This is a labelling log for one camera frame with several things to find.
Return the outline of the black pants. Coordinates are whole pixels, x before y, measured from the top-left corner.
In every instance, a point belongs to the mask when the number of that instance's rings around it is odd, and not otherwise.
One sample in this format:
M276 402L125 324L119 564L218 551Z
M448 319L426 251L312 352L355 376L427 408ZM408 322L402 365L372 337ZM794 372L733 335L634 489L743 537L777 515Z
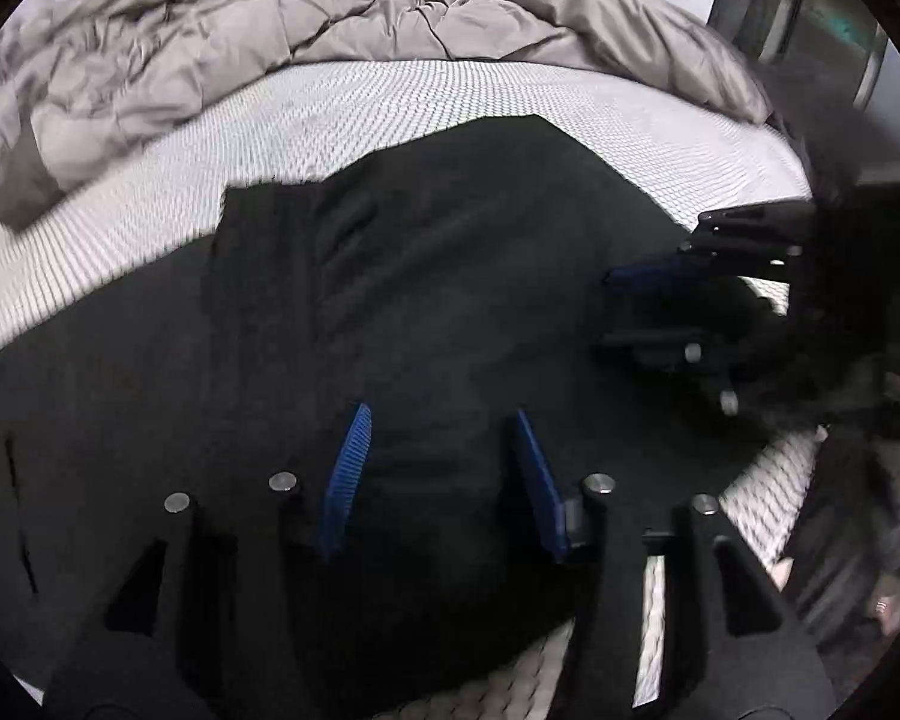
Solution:
M758 424L603 372L606 273L681 227L538 117L479 119L306 184L234 188L217 231L0 353L0 656L45 691L191 494L255 559L269 478L315 502L352 406L372 445L329 560L317 718L367 718L515 658L571 616L514 459L593 472L640 530L722 488Z

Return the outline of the white patterned mattress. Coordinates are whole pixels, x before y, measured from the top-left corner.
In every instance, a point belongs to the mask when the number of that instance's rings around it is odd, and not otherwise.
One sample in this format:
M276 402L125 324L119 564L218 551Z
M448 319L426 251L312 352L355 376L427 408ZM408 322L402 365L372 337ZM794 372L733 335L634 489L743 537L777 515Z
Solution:
M290 68L151 143L27 231L0 227L0 349L209 234L227 185L321 179L374 149L517 115L577 138L679 224L709 208L809 192L808 169L775 128L621 78L476 62Z

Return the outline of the dark glass wardrobe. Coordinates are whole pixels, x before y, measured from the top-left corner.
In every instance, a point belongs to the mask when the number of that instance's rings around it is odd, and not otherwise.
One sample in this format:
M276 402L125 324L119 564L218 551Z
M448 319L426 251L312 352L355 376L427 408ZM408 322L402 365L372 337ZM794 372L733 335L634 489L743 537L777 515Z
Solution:
M809 174L900 164L900 52L865 0L713 0L709 26L748 57Z

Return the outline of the grey duvet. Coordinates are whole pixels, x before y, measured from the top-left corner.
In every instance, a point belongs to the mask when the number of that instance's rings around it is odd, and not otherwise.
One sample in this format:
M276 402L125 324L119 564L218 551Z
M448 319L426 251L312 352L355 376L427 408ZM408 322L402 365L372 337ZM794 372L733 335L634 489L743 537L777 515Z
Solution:
M0 224L29 226L274 70L401 60L603 71L756 125L772 110L667 0L63 0L0 32Z

